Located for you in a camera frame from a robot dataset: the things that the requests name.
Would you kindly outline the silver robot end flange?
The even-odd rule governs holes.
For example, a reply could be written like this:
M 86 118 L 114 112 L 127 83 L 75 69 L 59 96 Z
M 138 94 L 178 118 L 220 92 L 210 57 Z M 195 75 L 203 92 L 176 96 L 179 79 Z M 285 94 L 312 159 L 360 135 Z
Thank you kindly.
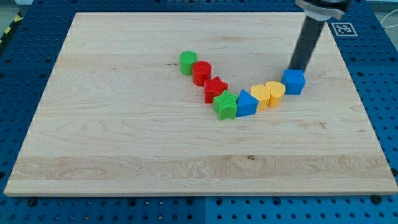
M 352 5 L 352 0 L 295 0 L 306 15 L 317 21 L 341 19 Z

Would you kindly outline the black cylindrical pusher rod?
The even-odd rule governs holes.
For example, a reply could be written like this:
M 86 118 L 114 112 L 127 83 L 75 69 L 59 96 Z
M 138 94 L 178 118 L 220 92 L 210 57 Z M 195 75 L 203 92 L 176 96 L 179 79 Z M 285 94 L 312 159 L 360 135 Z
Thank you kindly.
M 290 59 L 289 69 L 306 71 L 325 21 L 318 21 L 305 16 L 294 52 Z

